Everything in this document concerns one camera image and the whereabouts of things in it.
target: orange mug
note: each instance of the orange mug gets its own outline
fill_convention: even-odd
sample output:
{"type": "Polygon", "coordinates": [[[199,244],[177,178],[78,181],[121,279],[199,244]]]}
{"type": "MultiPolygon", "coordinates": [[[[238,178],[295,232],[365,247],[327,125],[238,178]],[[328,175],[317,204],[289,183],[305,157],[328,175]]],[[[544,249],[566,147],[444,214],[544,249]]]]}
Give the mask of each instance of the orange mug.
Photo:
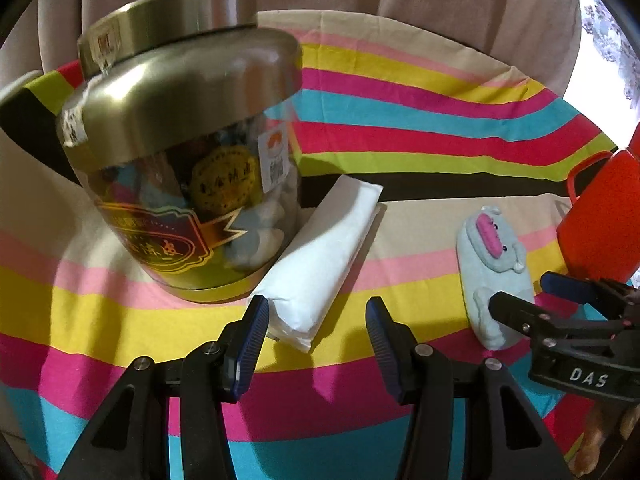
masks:
{"type": "Polygon", "coordinates": [[[558,244],[576,278],[626,283],[640,267],[640,162],[633,150],[638,131],[640,126],[626,150],[595,153],[569,173],[572,208],[558,226],[558,244]],[[578,198],[575,176],[604,159],[609,160],[578,198]]]}

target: yellow round sticker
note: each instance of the yellow round sticker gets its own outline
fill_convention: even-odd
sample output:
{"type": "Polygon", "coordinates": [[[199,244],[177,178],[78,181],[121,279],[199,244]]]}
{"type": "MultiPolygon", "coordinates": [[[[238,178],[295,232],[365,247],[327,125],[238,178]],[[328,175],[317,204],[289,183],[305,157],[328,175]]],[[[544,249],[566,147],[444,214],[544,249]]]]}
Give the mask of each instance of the yellow round sticker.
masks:
{"type": "Polygon", "coordinates": [[[198,161],[191,172],[194,204],[214,215],[243,206],[257,181],[257,160],[244,146],[219,146],[198,161]]]}

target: pink nose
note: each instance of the pink nose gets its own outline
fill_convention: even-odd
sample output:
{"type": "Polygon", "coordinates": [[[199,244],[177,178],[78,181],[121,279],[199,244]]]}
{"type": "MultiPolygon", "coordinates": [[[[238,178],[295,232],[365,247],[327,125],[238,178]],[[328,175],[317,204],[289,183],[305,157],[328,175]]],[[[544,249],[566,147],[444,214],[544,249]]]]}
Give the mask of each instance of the pink nose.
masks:
{"type": "Polygon", "coordinates": [[[502,242],[498,236],[498,229],[493,219],[486,213],[480,213],[476,220],[476,228],[484,242],[486,250],[496,260],[502,255],[502,242]]]}

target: striped tablecloth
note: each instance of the striped tablecloth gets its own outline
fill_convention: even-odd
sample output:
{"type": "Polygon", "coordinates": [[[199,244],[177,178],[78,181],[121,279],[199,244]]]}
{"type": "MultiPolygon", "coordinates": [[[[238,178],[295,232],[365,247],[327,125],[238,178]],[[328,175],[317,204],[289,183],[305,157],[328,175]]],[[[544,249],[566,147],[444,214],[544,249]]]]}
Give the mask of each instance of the striped tablecloth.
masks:
{"type": "MultiPolygon", "coordinates": [[[[260,21],[303,45],[293,139],[303,205],[317,205],[349,173],[383,184],[385,209],[311,354],[265,341],[249,392],[224,406],[234,465],[239,480],[389,480],[409,411],[383,387],[366,301],[382,296],[419,340],[479,363],[490,352],[466,320],[455,253],[463,220],[500,206],[529,251],[539,292],[543,272],[564,269],[556,225],[569,207],[569,169],[614,145],[540,83],[423,30],[314,10],[262,13],[260,21]]],[[[50,134],[78,83],[77,66],[67,66],[27,84],[0,108],[0,126],[50,134]]],[[[82,190],[5,136],[0,153],[0,380],[44,475],[54,478],[135,357],[182,357],[215,339],[244,306],[172,298],[82,190]]],[[[593,315],[542,293],[536,301],[567,316],[593,315]]],[[[527,342],[494,355],[569,453],[590,404],[530,382],[527,342]]],[[[178,410],[174,402],[174,479],[182,477],[178,410]]],[[[451,479],[462,468],[462,410],[457,402],[451,479]]]]}

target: screw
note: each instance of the screw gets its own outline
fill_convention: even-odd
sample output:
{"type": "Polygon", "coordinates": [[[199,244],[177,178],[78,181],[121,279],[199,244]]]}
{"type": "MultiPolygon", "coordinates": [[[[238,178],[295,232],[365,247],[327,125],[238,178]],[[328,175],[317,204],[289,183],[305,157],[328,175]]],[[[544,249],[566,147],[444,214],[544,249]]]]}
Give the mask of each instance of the screw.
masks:
{"type": "Polygon", "coordinates": [[[415,346],[415,353],[417,353],[420,357],[429,357],[433,355],[433,347],[427,345],[426,343],[420,343],[415,346]]]}
{"type": "Polygon", "coordinates": [[[141,372],[142,370],[146,370],[151,365],[151,359],[148,357],[139,357],[135,361],[133,361],[133,367],[141,372]]]}
{"type": "Polygon", "coordinates": [[[220,345],[216,341],[209,341],[208,343],[204,343],[202,351],[206,355],[217,354],[220,351],[220,345]]]}
{"type": "Polygon", "coordinates": [[[489,368],[489,370],[493,370],[497,372],[500,368],[502,368],[502,363],[498,361],[495,357],[489,357],[485,362],[484,366],[489,368]]]}

